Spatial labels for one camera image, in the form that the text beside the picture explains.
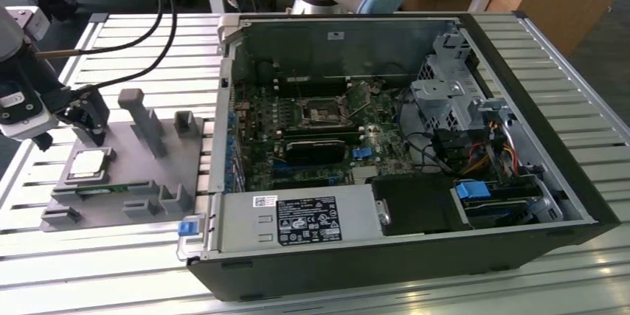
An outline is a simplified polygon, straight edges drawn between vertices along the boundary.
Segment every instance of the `black plastic part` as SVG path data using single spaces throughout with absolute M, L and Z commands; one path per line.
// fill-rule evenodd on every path
M 462 222 L 447 176 L 378 176 L 371 184 L 374 198 L 387 205 L 392 220 L 383 225 L 386 236 L 471 229 Z
M 292 97 L 334 97 L 346 93 L 346 79 L 342 77 L 318 78 L 308 81 L 279 80 L 279 96 Z
M 92 16 L 89 17 L 88 22 L 91 22 L 91 23 L 105 22 L 108 18 L 109 18 L 109 14 L 107 14 L 107 13 L 92 14 Z
M 477 58 L 477 54 L 471 52 L 469 57 L 466 58 L 466 67 L 469 68 L 469 72 L 471 72 L 474 81 L 482 90 L 483 96 L 486 99 L 494 98 L 493 92 L 490 91 L 489 84 L 483 80 L 482 75 L 479 74 L 478 67 L 479 67 L 479 59 Z
M 286 181 L 274 182 L 274 190 L 290 190 L 292 188 L 312 188 L 330 186 L 328 179 L 304 180 L 304 181 Z
M 291 166 L 338 164 L 346 156 L 346 143 L 335 140 L 295 142 L 287 144 L 284 151 Z
M 435 156 L 454 169 L 459 170 L 469 164 L 473 144 L 486 141 L 489 132 L 483 129 L 467 131 L 434 131 L 431 143 Z
M 52 146 L 52 135 L 41 133 L 31 139 L 41 151 L 47 151 Z
M 514 14 L 517 18 L 530 18 L 527 14 L 525 13 L 525 11 L 514 10 L 511 13 Z
M 73 100 L 71 97 L 72 92 L 65 88 L 47 96 L 44 102 L 48 107 L 55 105 L 55 110 L 51 110 L 57 114 L 59 120 L 81 129 L 99 147 L 105 139 L 104 128 L 109 119 L 109 108 L 103 95 L 97 90 L 88 91 L 77 98 L 79 103 L 65 109 Z

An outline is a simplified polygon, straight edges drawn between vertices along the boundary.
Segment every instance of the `blue latch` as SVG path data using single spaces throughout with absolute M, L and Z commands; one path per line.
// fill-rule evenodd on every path
M 194 236 L 199 234 L 199 222 L 198 221 L 180 221 L 178 227 L 179 236 Z
M 459 199 L 466 198 L 489 198 L 490 191 L 483 181 L 462 181 L 455 187 Z
M 354 149 L 352 150 L 352 158 L 363 159 L 372 156 L 372 148 L 367 147 L 363 149 Z

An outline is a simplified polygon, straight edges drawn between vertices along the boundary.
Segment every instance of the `warning label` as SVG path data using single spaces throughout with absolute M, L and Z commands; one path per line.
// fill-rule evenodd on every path
M 282 246 L 342 240 L 335 197 L 278 201 L 275 210 Z

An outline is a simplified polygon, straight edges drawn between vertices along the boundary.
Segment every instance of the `aluminum extrusion table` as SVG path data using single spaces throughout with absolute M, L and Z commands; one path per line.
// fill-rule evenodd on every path
M 146 32 L 154 18 L 112 15 L 105 22 L 91 23 L 77 48 L 127 42 L 129 36 Z M 68 128 L 59 128 L 52 131 L 55 146 L 48 152 L 40 153 L 31 142 L 21 144 L 0 183 L 0 314 L 505 315 L 627 310 L 629 128 L 527 19 L 513 14 L 475 18 L 622 220 L 618 228 L 513 271 L 224 303 L 212 298 L 178 261 L 176 222 L 49 234 L 37 231 L 75 139 Z M 111 122 L 129 120 L 127 112 L 115 108 L 119 90 L 132 87 L 144 90 L 144 104 L 156 108 L 160 117 L 184 108 L 206 118 L 198 211 L 208 202 L 218 20 L 212 14 L 182 15 L 175 47 L 158 70 L 103 90 Z M 143 69 L 162 51 L 168 26 L 166 18 L 142 48 L 71 59 L 61 81 L 79 86 Z M 498 94 L 491 82 L 489 86 Z

